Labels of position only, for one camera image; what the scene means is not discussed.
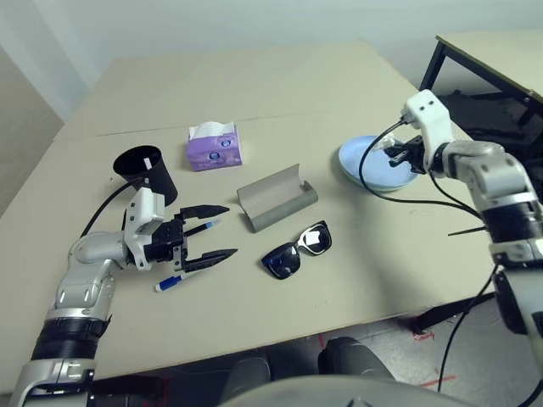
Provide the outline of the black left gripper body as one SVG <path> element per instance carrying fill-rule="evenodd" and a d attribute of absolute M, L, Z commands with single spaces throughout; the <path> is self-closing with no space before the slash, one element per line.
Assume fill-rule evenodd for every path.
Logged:
<path fill-rule="evenodd" d="M 146 260 L 149 263 L 171 262 L 174 271 L 183 271 L 188 257 L 184 225 L 182 211 L 175 214 L 172 220 L 162 223 L 152 234 L 151 243 L 146 246 Z"/>

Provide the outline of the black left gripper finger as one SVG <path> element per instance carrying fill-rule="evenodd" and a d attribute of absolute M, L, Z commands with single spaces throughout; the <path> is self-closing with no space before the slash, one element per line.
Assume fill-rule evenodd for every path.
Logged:
<path fill-rule="evenodd" d="M 201 204 L 180 209 L 180 218 L 185 221 L 188 219 L 207 219 L 212 218 L 229 211 L 228 207 L 220 205 Z"/>
<path fill-rule="evenodd" d="M 224 261 L 225 259 L 228 259 L 237 251 L 238 250 L 236 248 L 230 248 L 230 249 L 221 249 L 221 250 L 204 253 L 198 259 L 191 259 L 191 260 L 186 261 L 185 266 L 184 266 L 184 271 L 195 272 L 198 270 L 212 267 Z"/>

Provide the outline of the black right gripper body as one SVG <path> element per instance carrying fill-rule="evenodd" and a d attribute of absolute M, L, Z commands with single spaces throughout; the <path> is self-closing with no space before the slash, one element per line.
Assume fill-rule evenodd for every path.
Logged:
<path fill-rule="evenodd" d="M 416 136 L 409 140 L 404 148 L 406 150 L 406 161 L 411 166 L 411 171 L 417 174 L 426 174 L 424 167 L 425 147 L 422 136 Z"/>

